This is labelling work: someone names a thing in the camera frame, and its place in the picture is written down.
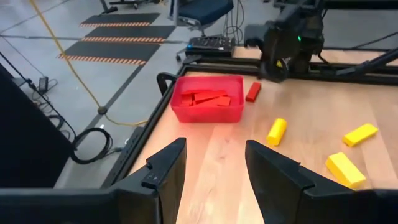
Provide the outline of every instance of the floor mat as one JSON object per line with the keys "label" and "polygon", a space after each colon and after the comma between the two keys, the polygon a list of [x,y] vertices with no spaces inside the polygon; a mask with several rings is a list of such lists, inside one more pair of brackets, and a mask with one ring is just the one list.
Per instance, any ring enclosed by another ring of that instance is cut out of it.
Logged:
{"label": "floor mat", "polygon": [[174,29],[175,26],[98,27],[82,41],[162,43]]}
{"label": "floor mat", "polygon": [[106,63],[145,64],[159,44],[77,42],[65,51],[69,60]]}
{"label": "floor mat", "polygon": [[82,22],[82,27],[149,26],[159,13],[113,14],[91,16]]}

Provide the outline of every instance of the red plastic bin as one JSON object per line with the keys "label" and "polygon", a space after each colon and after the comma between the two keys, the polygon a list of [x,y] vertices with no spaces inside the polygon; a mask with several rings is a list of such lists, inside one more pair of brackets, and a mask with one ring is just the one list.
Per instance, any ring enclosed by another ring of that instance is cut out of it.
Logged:
{"label": "red plastic bin", "polygon": [[[231,97],[229,106],[180,106],[182,93],[187,90],[225,90]],[[243,112],[243,77],[180,77],[174,87],[170,105],[181,123],[236,123]]]}

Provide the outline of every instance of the wooden table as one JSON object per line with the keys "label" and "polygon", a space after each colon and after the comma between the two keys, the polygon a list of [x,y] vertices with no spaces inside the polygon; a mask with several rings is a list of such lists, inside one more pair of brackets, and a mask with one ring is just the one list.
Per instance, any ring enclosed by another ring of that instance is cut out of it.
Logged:
{"label": "wooden table", "polygon": [[[258,58],[257,49],[234,56]],[[324,51],[330,62],[360,63],[375,52]],[[188,76],[222,75],[192,72]],[[254,77],[244,77],[244,92]],[[131,172],[178,137],[187,138],[187,170],[177,223],[264,223],[244,160],[245,142],[266,144],[276,118],[288,128],[277,152],[331,180],[327,157],[344,152],[367,177],[364,189],[398,188],[398,87],[287,80],[262,82],[255,103],[245,103],[236,124],[182,124],[167,107]],[[343,136],[364,123],[379,128],[373,138],[349,148]]]}

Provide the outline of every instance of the chair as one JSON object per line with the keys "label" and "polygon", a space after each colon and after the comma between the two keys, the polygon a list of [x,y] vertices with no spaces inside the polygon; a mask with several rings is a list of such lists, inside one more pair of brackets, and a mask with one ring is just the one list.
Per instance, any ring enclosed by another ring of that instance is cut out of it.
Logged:
{"label": "chair", "polygon": [[[171,0],[169,17],[176,26],[199,30],[201,36],[205,37],[205,29],[227,15],[233,7],[233,0]],[[185,49],[177,52],[177,61],[181,61],[179,54],[184,51]]]}

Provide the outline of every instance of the gray floor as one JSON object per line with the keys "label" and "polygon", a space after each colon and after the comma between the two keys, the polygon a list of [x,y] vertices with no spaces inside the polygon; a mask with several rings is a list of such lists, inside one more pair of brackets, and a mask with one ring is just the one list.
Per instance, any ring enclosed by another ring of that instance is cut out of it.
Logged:
{"label": "gray floor", "polygon": [[[48,96],[56,109],[69,121],[77,133],[82,132],[96,116],[96,105],[78,83],[63,60],[56,59],[59,54],[53,40],[40,18],[28,1],[11,1],[10,5],[0,5],[0,51],[26,77],[37,83],[41,73],[57,79],[58,85]],[[99,1],[78,0],[36,0],[61,44],[67,48],[84,37],[93,28],[79,27],[79,23],[102,12]],[[244,24],[262,24],[275,18],[279,11],[261,0],[242,0],[245,17]],[[161,15],[153,25],[171,25],[167,19],[168,7],[163,5],[143,5],[139,10],[119,6],[118,14],[159,12]],[[326,45],[329,47],[350,47],[382,37],[396,31],[398,12],[395,11],[329,11],[325,18]],[[206,30],[206,34],[220,34],[224,19]],[[168,40],[187,41],[199,36],[186,27],[178,27]],[[375,48],[392,48],[398,45],[398,37],[371,45]],[[160,99],[155,82],[159,72],[175,73],[179,64],[174,53],[183,44],[164,44],[152,56],[145,67],[125,85],[123,93],[113,102],[109,116],[120,122],[134,123],[147,119]],[[85,83],[103,105],[109,102],[123,84],[132,78],[135,65],[120,65],[96,62],[73,62],[73,66]],[[30,90],[24,87],[27,94]],[[100,118],[96,126],[103,126],[111,133],[114,146],[124,145],[133,128],[116,126]],[[104,139],[99,134],[89,135],[78,147],[82,158],[94,156],[103,147]],[[117,159],[117,154],[93,164],[78,165],[68,161],[56,187],[99,187]]]}

